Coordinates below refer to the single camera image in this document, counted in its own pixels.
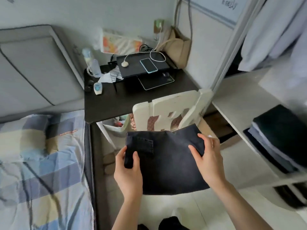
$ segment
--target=headboard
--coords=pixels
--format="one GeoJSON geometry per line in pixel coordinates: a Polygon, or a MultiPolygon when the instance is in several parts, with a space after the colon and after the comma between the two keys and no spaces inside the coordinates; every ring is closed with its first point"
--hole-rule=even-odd
{"type": "Polygon", "coordinates": [[[52,26],[0,30],[0,123],[84,109],[84,82],[52,26]]]}

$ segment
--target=beige tote bag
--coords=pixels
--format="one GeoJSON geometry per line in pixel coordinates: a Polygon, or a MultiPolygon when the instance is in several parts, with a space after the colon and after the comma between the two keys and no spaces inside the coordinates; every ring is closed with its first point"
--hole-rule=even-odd
{"type": "Polygon", "coordinates": [[[189,21],[190,21],[190,31],[191,31],[191,39],[185,37],[177,27],[177,19],[178,19],[178,10],[181,7],[182,0],[179,0],[175,10],[175,20],[174,26],[171,26],[171,30],[169,33],[168,39],[159,45],[157,51],[164,51],[171,60],[175,63],[177,68],[183,69],[187,66],[191,44],[192,44],[192,16],[191,16],[191,5],[190,0],[188,0],[188,9],[189,9],[189,21]]]}

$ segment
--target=stack of folded clothes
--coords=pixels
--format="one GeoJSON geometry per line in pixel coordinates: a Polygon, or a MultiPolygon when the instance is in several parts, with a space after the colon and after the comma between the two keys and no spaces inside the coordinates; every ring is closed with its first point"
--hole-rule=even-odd
{"type": "Polygon", "coordinates": [[[284,106],[278,105],[254,118],[244,133],[282,172],[306,171],[307,126],[284,106]]]}

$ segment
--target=bag handle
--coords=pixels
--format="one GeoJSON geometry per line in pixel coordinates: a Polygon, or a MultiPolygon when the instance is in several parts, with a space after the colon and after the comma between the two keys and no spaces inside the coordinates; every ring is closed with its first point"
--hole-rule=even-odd
{"type": "Polygon", "coordinates": [[[183,41],[182,39],[180,38],[171,38],[171,39],[168,39],[167,41],[163,42],[157,49],[156,51],[159,51],[162,46],[164,46],[165,44],[167,44],[168,42],[172,42],[172,41],[183,41]]]}
{"type": "MultiPolygon", "coordinates": [[[[175,9],[175,17],[174,17],[174,27],[177,27],[177,19],[178,19],[178,11],[179,7],[181,7],[182,0],[178,0],[175,9]]],[[[190,32],[191,32],[191,40],[193,38],[193,25],[192,25],[192,12],[191,12],[191,0],[188,0],[188,13],[189,13],[189,22],[190,22],[190,32]]]]}

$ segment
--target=pillow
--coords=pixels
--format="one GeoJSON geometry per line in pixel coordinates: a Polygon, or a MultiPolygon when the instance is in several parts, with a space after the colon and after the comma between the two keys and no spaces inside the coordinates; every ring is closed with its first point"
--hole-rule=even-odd
{"type": "Polygon", "coordinates": [[[45,158],[47,115],[30,115],[0,124],[0,163],[39,161],[45,158]]]}

